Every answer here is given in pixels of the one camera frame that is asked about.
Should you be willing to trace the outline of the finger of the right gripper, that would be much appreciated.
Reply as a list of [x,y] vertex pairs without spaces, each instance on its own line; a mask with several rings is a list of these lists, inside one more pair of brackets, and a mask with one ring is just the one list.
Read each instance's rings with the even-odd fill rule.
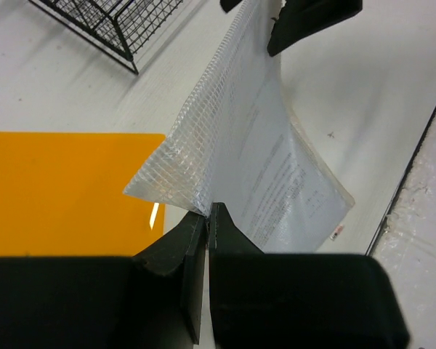
[[237,7],[243,0],[219,0],[219,4],[225,13],[229,13]]
[[276,56],[296,42],[356,16],[362,0],[286,1],[271,30],[269,56]]

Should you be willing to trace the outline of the clear document sleeve with paper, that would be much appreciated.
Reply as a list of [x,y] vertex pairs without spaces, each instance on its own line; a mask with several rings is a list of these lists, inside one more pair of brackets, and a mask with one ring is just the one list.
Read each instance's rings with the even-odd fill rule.
[[245,1],[125,194],[205,217],[223,203],[263,252],[314,252],[354,201],[287,105],[267,53],[279,1]]

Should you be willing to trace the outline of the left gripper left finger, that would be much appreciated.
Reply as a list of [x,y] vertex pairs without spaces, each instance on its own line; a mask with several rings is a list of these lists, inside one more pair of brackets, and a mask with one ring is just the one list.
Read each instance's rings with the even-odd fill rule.
[[0,348],[192,348],[206,219],[133,257],[0,257]]

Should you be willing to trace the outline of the orange plastic folder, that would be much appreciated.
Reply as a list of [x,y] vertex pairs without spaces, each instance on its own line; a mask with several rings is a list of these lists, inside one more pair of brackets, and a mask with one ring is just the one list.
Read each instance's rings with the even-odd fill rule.
[[0,132],[0,257],[132,256],[165,207],[124,188],[160,134]]

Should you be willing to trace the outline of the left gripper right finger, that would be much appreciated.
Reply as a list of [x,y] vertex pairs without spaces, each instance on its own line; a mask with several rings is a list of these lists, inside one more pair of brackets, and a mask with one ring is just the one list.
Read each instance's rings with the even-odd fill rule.
[[267,254],[215,203],[209,293],[221,348],[406,348],[389,277],[361,254]]

